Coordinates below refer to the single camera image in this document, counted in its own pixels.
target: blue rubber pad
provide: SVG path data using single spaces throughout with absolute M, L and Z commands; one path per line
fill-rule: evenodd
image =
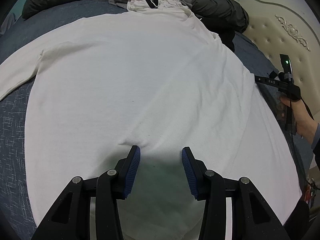
M 127 198 L 128 195 L 131 193 L 132 186 L 134 183 L 134 178 L 136 177 L 139 163 L 140 163 L 140 148 L 137 147 L 133 155 L 132 161 L 130 163 L 127 175 L 124 180 L 123 195 L 125 198 Z
M 193 171 L 191 163 L 189 161 L 186 150 L 184 148 L 182 149 L 181 158 L 182 158 L 182 164 L 183 164 L 186 176 L 187 176 L 187 180 L 188 180 L 191 194 L 195 197 L 195 199 L 197 199 L 198 195 L 199 195 L 199 192 L 197 189 L 197 178 L 196 178 L 196 175 Z

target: decorative carving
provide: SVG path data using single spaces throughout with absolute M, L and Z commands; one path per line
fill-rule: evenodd
M 297 42 L 300 42 L 303 47 L 305 47 L 308 51 L 311 51 L 308 47 L 308 42 L 299 34 L 299 31 L 296 26 L 288 23 L 283 17 L 275 15 L 278 21 L 281 23 L 282 27 L 286 30 L 286 32 L 294 38 Z

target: hand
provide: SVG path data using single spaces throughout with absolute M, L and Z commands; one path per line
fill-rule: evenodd
M 290 107 L 290 99 L 285 96 L 280 96 L 280 101 Z M 312 144 L 313 138 L 317 131 L 318 123 L 314 121 L 303 103 L 302 100 L 297 102 L 291 101 L 293 116 L 297 122 L 297 133 L 306 138 L 308 143 Z

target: upholstered headboard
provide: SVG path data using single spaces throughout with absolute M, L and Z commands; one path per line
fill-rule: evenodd
M 320 121 L 320 41 L 304 15 L 283 4 L 264 0 L 240 0 L 250 23 L 244 32 L 278 70 L 279 54 L 292 63 L 295 84 L 314 118 Z

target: metal screw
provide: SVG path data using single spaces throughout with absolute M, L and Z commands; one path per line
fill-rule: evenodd
M 117 171 L 116 170 L 108 170 L 107 171 L 107 174 L 109 175 L 109 176 L 113 176 L 113 175 L 116 175 L 117 174 Z
M 242 182 L 243 184 L 248 184 L 248 183 L 250 182 L 250 180 L 249 180 L 247 177 L 242 177 L 242 178 L 241 178 L 241 182 Z
M 214 175 L 214 171 L 213 170 L 206 170 L 205 171 L 205 174 L 209 177 L 213 176 Z
M 81 181 L 81 178 L 80 178 L 80 177 L 74 177 L 74 178 L 72 179 L 72 182 L 75 183 L 75 184 L 79 183 L 80 181 Z

